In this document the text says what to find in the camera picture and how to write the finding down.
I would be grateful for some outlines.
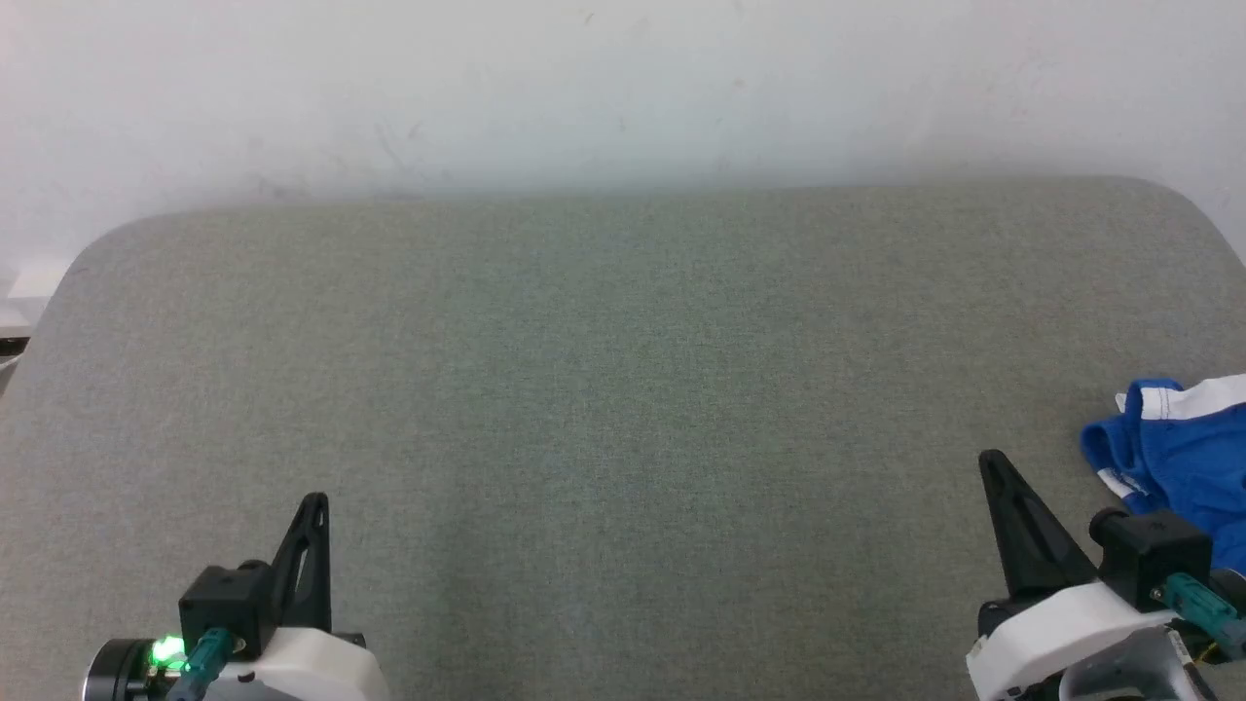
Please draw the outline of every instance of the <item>gray fabric surface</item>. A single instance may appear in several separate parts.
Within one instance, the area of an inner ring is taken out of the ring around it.
[[[1078,431],[1246,371],[1244,308],[1126,179],[142,220],[0,402],[0,695],[76,697],[325,491],[396,699],[969,699],[978,451],[1098,558]]]

